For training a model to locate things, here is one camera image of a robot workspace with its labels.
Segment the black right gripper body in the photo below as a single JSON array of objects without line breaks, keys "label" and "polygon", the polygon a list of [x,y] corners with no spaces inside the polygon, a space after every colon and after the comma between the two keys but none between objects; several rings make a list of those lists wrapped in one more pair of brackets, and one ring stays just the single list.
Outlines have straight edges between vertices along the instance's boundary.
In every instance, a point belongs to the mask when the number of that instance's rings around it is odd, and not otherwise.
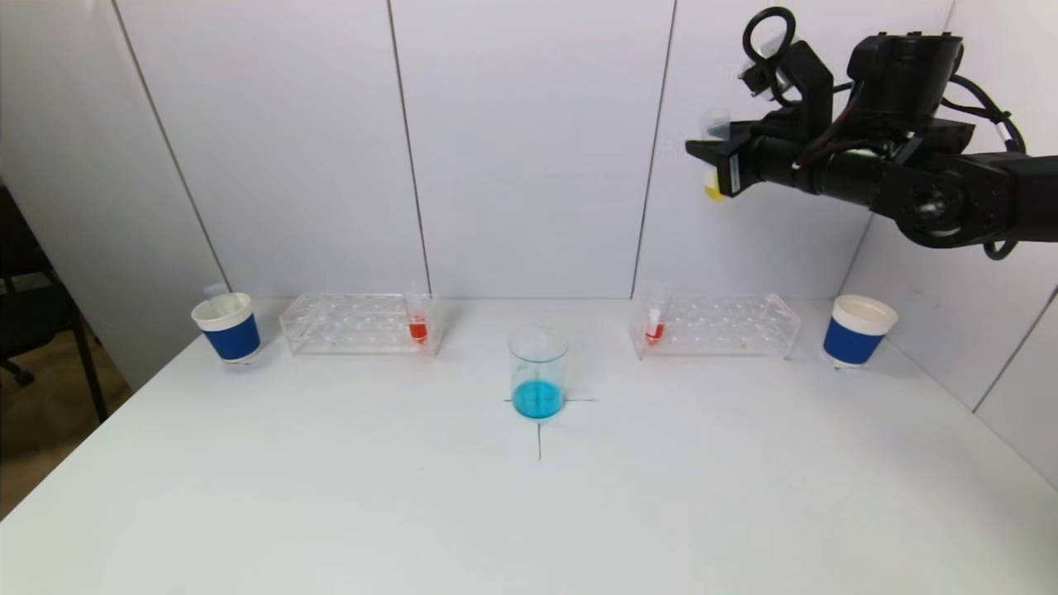
[{"label": "black right gripper body", "polygon": [[808,143],[794,121],[734,121],[720,150],[719,190],[736,198],[752,185],[773,183],[820,195],[815,167],[794,166]]}]

